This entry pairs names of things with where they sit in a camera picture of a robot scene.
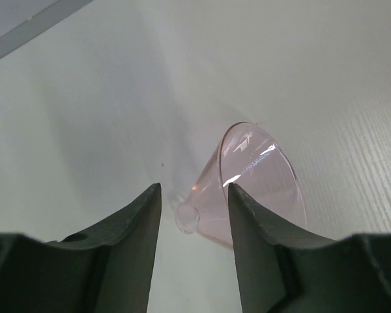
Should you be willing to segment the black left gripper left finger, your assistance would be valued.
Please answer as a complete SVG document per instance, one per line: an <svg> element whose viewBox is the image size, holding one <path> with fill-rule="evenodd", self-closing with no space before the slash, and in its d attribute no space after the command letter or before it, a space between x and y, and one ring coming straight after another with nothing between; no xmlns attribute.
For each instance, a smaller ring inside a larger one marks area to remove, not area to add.
<svg viewBox="0 0 391 313"><path fill-rule="evenodd" d="M62 241L0 233L0 312L146 312L162 189Z"/></svg>

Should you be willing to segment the pink glass dripper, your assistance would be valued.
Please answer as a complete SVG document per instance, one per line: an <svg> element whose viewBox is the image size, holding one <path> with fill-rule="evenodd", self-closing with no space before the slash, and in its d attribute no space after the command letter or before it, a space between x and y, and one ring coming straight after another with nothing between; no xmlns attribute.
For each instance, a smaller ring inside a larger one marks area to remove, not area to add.
<svg viewBox="0 0 391 313"><path fill-rule="evenodd" d="M235 183L256 202L302 228L306 206L297 175L274 138L239 122L227 129L186 199L175 211L178 228L233 247L228 186Z"/></svg>

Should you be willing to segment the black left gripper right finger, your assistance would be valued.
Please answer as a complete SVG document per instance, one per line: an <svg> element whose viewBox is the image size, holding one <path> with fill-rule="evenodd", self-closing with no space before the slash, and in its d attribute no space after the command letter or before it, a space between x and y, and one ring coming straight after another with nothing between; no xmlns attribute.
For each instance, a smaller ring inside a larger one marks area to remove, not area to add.
<svg viewBox="0 0 391 313"><path fill-rule="evenodd" d="M391 233L322 237L236 184L228 208L244 312L391 312Z"/></svg>

